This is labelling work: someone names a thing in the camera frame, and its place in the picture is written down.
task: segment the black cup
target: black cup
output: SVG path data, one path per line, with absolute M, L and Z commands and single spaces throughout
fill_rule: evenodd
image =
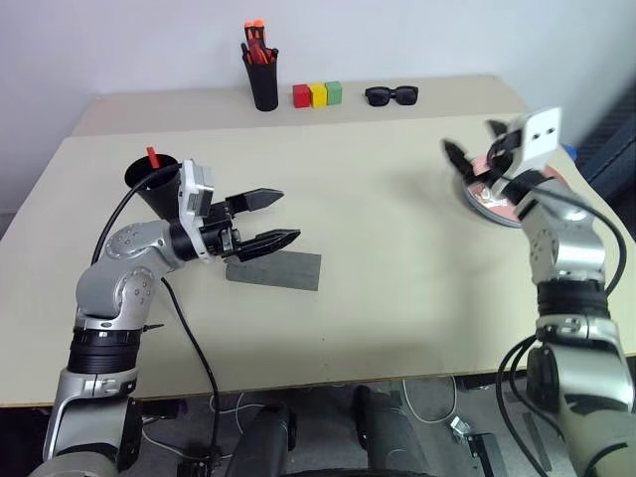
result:
M 249 64 L 245 56 L 245 64 L 254 105 L 259 111 L 273 111 L 278 107 L 278 83 L 276 81 L 276 65 L 278 62 L 266 65 Z
M 177 164 L 177 160 L 166 154 L 157 154 L 157 159 L 161 167 Z M 143 156 L 130 164 L 123 180 L 130 188 L 134 187 L 140 180 L 148 174 L 156 171 L 150 164 L 150 158 Z M 141 198 L 146 201 L 160 219 L 172 221 L 179 219 L 179 170 L 164 174 L 157 179 L 150 181 L 145 189 L 139 191 Z

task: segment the black cable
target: black cable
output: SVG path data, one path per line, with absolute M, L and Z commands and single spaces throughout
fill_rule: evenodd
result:
M 517 442 L 517 445 L 519 445 L 519 448 L 524 453 L 526 458 L 530 461 L 530 463 L 535 468 L 537 473 L 541 477 L 548 477 L 548 474 L 544 471 L 544 469 L 542 468 L 541 464 L 539 462 L 537 462 L 537 459 L 535 459 L 535 456 L 530 452 L 530 449 L 524 443 L 523 439 L 519 435 L 519 432 L 517 432 L 517 429 L 515 428 L 515 425 L 513 424 L 512 420 L 510 419 L 510 416 L 508 415 L 508 411 L 506 410 L 506 406 L 504 405 L 504 397 L 503 397 L 503 393 L 502 393 L 502 382 L 503 382 L 503 379 L 504 379 L 504 371 L 506 370 L 506 366 L 508 365 L 508 362 L 510 361 L 512 356 L 515 353 L 517 353 L 518 350 L 523 349 L 526 346 L 528 346 L 528 347 L 532 346 L 532 344 L 535 342 L 535 339 L 536 338 L 535 338 L 534 335 L 533 336 L 529 336 L 525 340 L 517 343 L 512 348 L 512 350 L 510 350 L 506 354 L 506 356 L 502 360 L 501 364 L 499 365 L 499 369 L 497 370 L 497 377 L 495 378 L 495 397 L 497 398 L 497 407 L 499 408 L 499 411 L 501 412 L 501 416 L 504 419 L 506 427 L 508 427 L 508 430 L 510 431 L 510 434 L 515 439 L 515 442 Z
M 491 171 L 497 174 L 500 179 L 504 179 L 505 181 L 508 181 L 508 182 L 515 182 L 516 184 L 520 184 L 523 187 L 527 187 L 528 189 L 531 189 L 533 192 L 536 192 L 537 194 L 550 197 L 552 199 L 565 202 L 566 204 L 570 204 L 571 206 L 575 206 L 580 209 L 583 209 L 584 211 L 588 212 L 589 214 L 592 214 L 601 222 L 603 222 L 612 231 L 612 233 L 616 237 L 616 242 L 618 243 L 618 264 L 616 265 L 616 272 L 614 273 L 614 276 L 612 277 L 611 281 L 605 288 L 605 293 L 607 294 L 607 296 L 609 296 L 611 292 L 614 291 L 614 288 L 616 288 L 616 285 L 618 284 L 621 277 L 623 276 L 623 272 L 625 271 L 625 266 L 627 265 L 627 245 L 625 244 L 625 238 L 623 238 L 623 234 L 614 225 L 614 223 L 610 221 L 605 215 L 598 212 L 596 209 L 589 206 L 588 204 L 584 204 L 581 201 L 572 199 L 567 196 L 562 196 L 561 194 L 558 194 L 556 192 L 542 189 L 534 184 L 528 184 L 524 182 L 523 180 L 520 180 L 519 178 L 512 178 L 512 177 L 500 175 L 494 169 Z
M 141 179 L 126 193 L 126 195 L 119 202 L 119 204 L 117 204 L 117 207 L 108 218 L 106 225 L 104 226 L 103 230 L 101 231 L 101 234 L 99 235 L 99 239 L 97 240 L 97 244 L 95 245 L 95 249 L 92 253 L 92 258 L 90 259 L 91 265 L 95 264 L 99 260 L 99 256 L 101 255 L 101 250 L 103 249 L 103 245 L 106 242 L 106 238 L 108 237 L 108 234 L 110 233 L 110 230 L 112 229 L 112 226 L 114 225 L 115 221 L 121 214 L 121 211 L 123 211 L 123 209 L 126 207 L 128 202 L 130 202 L 130 199 L 132 199 L 132 197 L 137 192 L 142 190 L 153 180 L 158 179 L 170 172 L 178 171 L 180 168 L 181 168 L 181 164 L 172 164 L 170 166 L 157 169 L 156 171 L 151 172 L 146 177 Z M 218 409 L 220 408 L 219 387 L 217 386 L 217 380 L 215 379 L 215 376 L 212 372 L 212 368 L 210 368 L 208 360 L 203 354 L 203 351 L 201 351 L 201 347 L 199 346 L 199 343 L 195 339 L 194 335 L 192 334 L 192 331 L 190 330 L 190 327 L 188 326 L 188 323 L 186 322 L 186 318 L 184 317 L 183 312 L 181 311 L 181 306 L 179 305 L 179 301 L 177 300 L 177 296 L 175 295 L 175 292 L 172 289 L 172 286 L 170 286 L 170 283 L 168 283 L 168 280 L 166 280 L 165 278 L 161 278 L 161 282 L 164 284 L 164 286 L 168 290 L 168 293 L 170 294 L 172 304 L 174 305 L 175 310 L 177 311 L 177 315 L 179 316 L 179 319 L 181 320 L 181 325 L 186 331 L 186 334 L 188 335 L 188 338 L 190 339 L 192 346 L 195 348 L 195 351 L 197 352 L 197 355 L 199 356 L 199 360 L 201 361 L 201 364 L 203 365 L 203 367 L 206 370 L 206 373 L 208 374 L 208 379 L 210 380 L 210 384 L 212 385 L 212 389 L 214 392 L 214 400 L 216 405 L 215 405 L 214 423 L 212 427 L 212 439 L 210 443 L 210 457 L 209 457 L 210 465 L 208 466 L 208 475 L 211 476 L 212 470 L 214 468 L 215 456 L 217 455 L 217 442 L 219 439 L 219 419 L 220 419 L 220 414 L 218 411 Z
M 177 310 L 177 315 L 179 315 L 179 320 L 181 321 L 181 325 L 188 335 L 192 346 L 195 348 L 197 355 L 199 356 L 199 360 L 201 364 L 206 369 L 206 373 L 208 374 L 208 380 L 210 380 L 210 384 L 212 385 L 212 391 L 214 393 L 213 399 L 215 401 L 215 421 L 212 426 L 212 440 L 210 442 L 210 465 L 208 466 L 208 475 L 212 475 L 212 469 L 214 467 L 215 456 L 217 455 L 217 441 L 219 439 L 219 422 L 221 419 L 221 404 L 219 403 L 219 387 L 217 386 L 217 380 L 215 379 L 215 375 L 212 372 L 212 368 L 208 364 L 208 360 L 206 359 L 206 355 L 203 354 L 199 343 L 197 342 L 195 336 L 192 334 L 190 330 L 190 326 L 188 326 L 188 322 L 186 321 L 183 312 L 181 311 L 181 306 L 179 306 L 179 302 L 177 301 L 177 296 L 175 295 L 172 286 L 168 283 L 168 280 L 165 278 L 161 278 L 161 282 L 164 284 L 168 293 L 170 294 L 170 299 L 172 300 L 172 304 L 175 306 L 175 310 Z
M 533 413 L 535 413 L 537 416 L 539 416 L 541 419 L 543 419 L 552 429 L 555 430 L 556 434 L 558 434 L 558 436 L 561 439 L 563 439 L 563 435 L 561 434 L 557 423 L 554 422 L 549 417 L 547 417 L 543 412 L 541 412 L 541 410 L 538 407 L 536 407 L 532 402 L 527 400 L 526 397 L 523 396 L 519 392 L 519 390 L 517 389 L 517 382 L 515 381 L 515 379 L 517 378 L 517 376 L 516 376 L 516 374 L 517 374 L 517 366 L 519 366 L 519 362 L 521 361 L 522 357 L 526 354 L 526 352 L 530 349 L 530 347 L 533 346 L 533 343 L 534 343 L 534 341 L 530 342 L 526 346 L 522 347 L 519 350 L 519 352 L 517 353 L 517 356 L 515 357 L 515 359 L 513 360 L 513 364 L 510 367 L 510 373 L 509 373 L 510 389 L 512 390 L 513 395 L 515 395 L 515 397 L 525 407 L 527 407 L 529 410 L 531 410 Z
M 114 225 L 115 221 L 119 217 L 119 214 L 121 214 L 121 211 L 123 211 L 123 208 L 126 207 L 126 204 L 130 202 L 130 199 L 132 199 L 132 196 L 134 196 L 137 192 L 139 192 L 144 187 L 146 187 L 153 180 L 158 179 L 170 172 L 178 171 L 180 168 L 181 168 L 181 163 L 171 164 L 170 166 L 157 169 L 156 171 L 151 172 L 146 177 L 141 179 L 126 193 L 125 196 L 123 196 L 123 199 L 121 200 L 121 202 L 119 202 L 119 204 L 117 204 L 117 207 L 111 214 L 110 218 L 108 219 L 108 222 L 106 222 L 106 225 L 104 226 L 103 230 L 101 231 L 101 234 L 99 235 L 99 238 L 97 239 L 95 250 L 93 251 L 92 258 L 90 259 L 91 265 L 93 265 L 99 260 L 101 249 L 103 248 L 103 245 L 106 242 L 106 238 L 108 237 L 108 233 L 110 232 L 110 229 L 112 229 L 112 226 Z

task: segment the black sunglasses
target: black sunglasses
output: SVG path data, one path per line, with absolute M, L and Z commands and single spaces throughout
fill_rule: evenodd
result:
M 371 106 L 386 106 L 394 97 L 397 104 L 411 106 L 417 102 L 417 86 L 398 86 L 391 89 L 385 86 L 374 86 L 365 89 L 365 96 Z

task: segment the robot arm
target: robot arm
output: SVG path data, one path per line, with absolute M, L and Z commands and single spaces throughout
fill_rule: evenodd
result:
M 530 399 L 553 416 L 577 475 L 630 475 L 636 465 L 634 387 L 607 308 L 605 249 L 592 229 L 594 216 L 575 205 L 584 200 L 541 174 L 558 146 L 559 118 L 550 109 L 510 128 L 491 123 L 498 137 L 488 154 L 491 171 L 481 176 L 458 146 L 444 146 L 464 180 L 482 181 L 516 205 L 530 242 L 542 342 L 528 358 Z
M 136 359 L 159 280 L 186 261 L 236 255 L 241 261 L 291 243 L 300 231 L 275 230 L 241 241 L 232 218 L 267 207 L 282 193 L 259 189 L 211 204 L 207 171 L 181 170 L 180 221 L 134 224 L 115 233 L 103 256 L 79 279 L 69 362 L 60 374 L 44 448 L 34 477 L 115 476 L 136 460 L 141 406 L 129 397 Z

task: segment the green block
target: green block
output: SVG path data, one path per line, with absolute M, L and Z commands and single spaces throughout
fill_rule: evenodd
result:
M 342 102 L 342 85 L 339 81 L 325 82 L 327 88 L 327 105 L 340 104 Z

